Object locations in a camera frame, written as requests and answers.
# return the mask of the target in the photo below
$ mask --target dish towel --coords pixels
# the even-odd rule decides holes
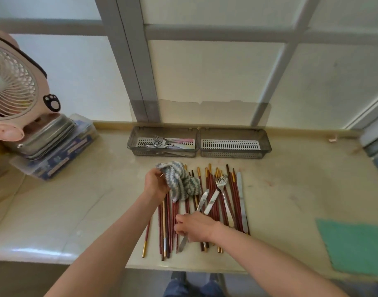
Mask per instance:
[[[378,226],[316,220],[332,267],[341,272],[378,276]]]
[[[174,203],[185,200],[189,195],[201,194],[200,179],[191,177],[181,162],[161,163],[157,164],[156,168],[164,173]]]

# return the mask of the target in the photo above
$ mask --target person's leg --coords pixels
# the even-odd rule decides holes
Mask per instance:
[[[189,296],[189,287],[186,282],[186,272],[174,271],[171,274],[171,281],[164,291],[163,297],[184,297]]]
[[[206,297],[225,297],[223,287],[223,275],[211,273],[208,283],[201,287],[200,293]]]

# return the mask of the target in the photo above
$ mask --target pink fan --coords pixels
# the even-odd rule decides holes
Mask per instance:
[[[0,31],[0,140],[23,139],[24,126],[60,108],[58,98],[50,94],[45,71],[13,37]]]

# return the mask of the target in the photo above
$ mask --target hand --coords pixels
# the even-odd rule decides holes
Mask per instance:
[[[220,222],[198,211],[192,214],[177,214],[174,230],[177,234],[187,235],[190,242],[212,242],[212,233]]]
[[[169,192],[170,188],[166,183],[166,179],[162,176],[162,171],[154,168],[145,175],[144,193],[151,197],[157,198],[162,202]]]

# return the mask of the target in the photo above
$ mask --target stainless steel container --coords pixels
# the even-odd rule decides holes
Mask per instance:
[[[75,123],[64,114],[44,114],[24,127],[22,140],[4,144],[13,152],[35,160],[57,146],[74,128]]]

